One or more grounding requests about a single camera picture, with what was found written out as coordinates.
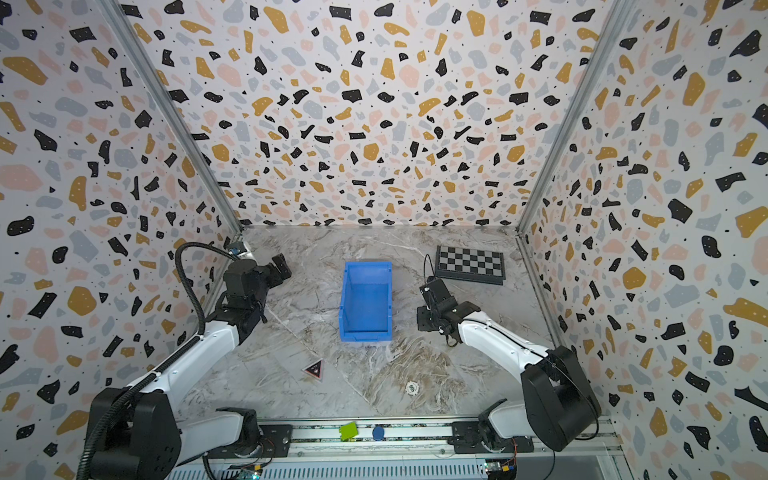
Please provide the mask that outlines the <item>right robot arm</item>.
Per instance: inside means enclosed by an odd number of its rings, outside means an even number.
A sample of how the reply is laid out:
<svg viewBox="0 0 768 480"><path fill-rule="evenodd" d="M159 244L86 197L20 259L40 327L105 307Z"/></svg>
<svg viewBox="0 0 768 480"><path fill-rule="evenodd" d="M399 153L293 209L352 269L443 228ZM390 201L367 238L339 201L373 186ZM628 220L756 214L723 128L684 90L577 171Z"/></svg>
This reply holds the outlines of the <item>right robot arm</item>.
<svg viewBox="0 0 768 480"><path fill-rule="evenodd" d="M576 355L564 346L549 349L493 321L471 302L458 302L444 281L429 276L420 287L425 304L417 328L437 332L451 346L471 347L517 378L523 403L501 399L478 415L476 430L462 442L502 452L523 436L534 436L555 452L586 441L590 426L600 431L601 407Z"/></svg>

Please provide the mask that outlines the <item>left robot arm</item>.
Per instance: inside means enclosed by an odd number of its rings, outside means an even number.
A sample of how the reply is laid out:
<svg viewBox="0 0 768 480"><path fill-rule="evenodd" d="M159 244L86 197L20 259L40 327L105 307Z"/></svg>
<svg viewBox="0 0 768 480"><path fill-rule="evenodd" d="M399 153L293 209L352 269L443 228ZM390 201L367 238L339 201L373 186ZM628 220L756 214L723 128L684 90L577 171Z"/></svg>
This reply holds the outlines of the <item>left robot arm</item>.
<svg viewBox="0 0 768 480"><path fill-rule="evenodd" d="M233 257L225 291L199 331L148 373L93 399L77 478L164 479L219 448L243 457L264 452L265 435L252 409L224 407L192 422L178 421L175 412L212 367L265 321L269 290L291 275L283 255L266 265Z"/></svg>

